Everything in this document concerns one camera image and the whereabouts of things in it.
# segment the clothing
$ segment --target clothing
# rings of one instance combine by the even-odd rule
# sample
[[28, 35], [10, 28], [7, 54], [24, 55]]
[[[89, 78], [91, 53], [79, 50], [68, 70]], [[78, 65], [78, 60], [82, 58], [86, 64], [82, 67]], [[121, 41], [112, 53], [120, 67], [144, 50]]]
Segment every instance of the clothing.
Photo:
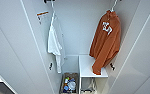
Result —
[[58, 18], [53, 14], [48, 37], [48, 52], [56, 57], [57, 72], [61, 73], [61, 66], [64, 64], [65, 51], [63, 45], [63, 33]]
[[105, 67], [115, 57], [120, 47], [120, 20], [115, 12], [107, 11], [99, 21], [90, 48], [90, 56], [95, 58], [93, 73], [100, 75]]

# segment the shelf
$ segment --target shelf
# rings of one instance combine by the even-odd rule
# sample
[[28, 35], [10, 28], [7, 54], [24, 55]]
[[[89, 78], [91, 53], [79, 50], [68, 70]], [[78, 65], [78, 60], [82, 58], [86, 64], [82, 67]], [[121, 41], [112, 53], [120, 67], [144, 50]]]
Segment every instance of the shelf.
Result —
[[101, 69], [101, 75], [96, 75], [92, 71], [95, 59], [89, 55], [79, 55], [80, 77], [108, 77], [105, 68]]

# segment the clothes hanger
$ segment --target clothes hanger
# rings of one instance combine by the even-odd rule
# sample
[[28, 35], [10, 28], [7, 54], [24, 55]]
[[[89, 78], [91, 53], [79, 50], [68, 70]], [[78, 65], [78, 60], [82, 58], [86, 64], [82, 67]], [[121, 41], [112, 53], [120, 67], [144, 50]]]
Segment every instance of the clothes hanger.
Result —
[[115, 7], [115, 5], [116, 5], [117, 1], [118, 1], [118, 0], [115, 0], [115, 3], [114, 3], [113, 7], [112, 7], [112, 8], [111, 8], [111, 10], [110, 10], [111, 12], [113, 12], [113, 11], [114, 11], [114, 7]]

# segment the sleeve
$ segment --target sleeve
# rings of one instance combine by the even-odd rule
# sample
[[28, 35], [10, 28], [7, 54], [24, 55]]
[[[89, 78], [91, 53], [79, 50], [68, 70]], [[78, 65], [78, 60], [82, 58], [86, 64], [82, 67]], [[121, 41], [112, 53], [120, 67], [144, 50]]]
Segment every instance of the sleeve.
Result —
[[98, 58], [95, 60], [95, 63], [92, 66], [93, 73], [101, 75], [101, 68], [107, 65], [119, 51], [120, 31], [120, 24], [118, 24], [111, 32], [109, 38], [102, 47]]
[[94, 57], [94, 48], [95, 48], [96, 43], [97, 43], [98, 35], [99, 35], [99, 33], [100, 33], [101, 29], [102, 29], [102, 21], [101, 21], [101, 19], [100, 19], [100, 21], [98, 23], [97, 30], [95, 32], [94, 39], [93, 39], [93, 42], [92, 42], [91, 48], [90, 48], [90, 54], [89, 55], [92, 56], [92, 57]]

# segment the orange jersey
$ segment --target orange jersey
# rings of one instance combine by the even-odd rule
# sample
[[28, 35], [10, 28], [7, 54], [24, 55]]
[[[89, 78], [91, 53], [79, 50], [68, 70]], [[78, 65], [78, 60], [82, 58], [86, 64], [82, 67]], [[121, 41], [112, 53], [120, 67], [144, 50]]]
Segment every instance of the orange jersey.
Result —
[[90, 48], [90, 56], [95, 58], [93, 73], [100, 75], [105, 67], [115, 57], [120, 47], [120, 20], [115, 12], [107, 11], [99, 21]]

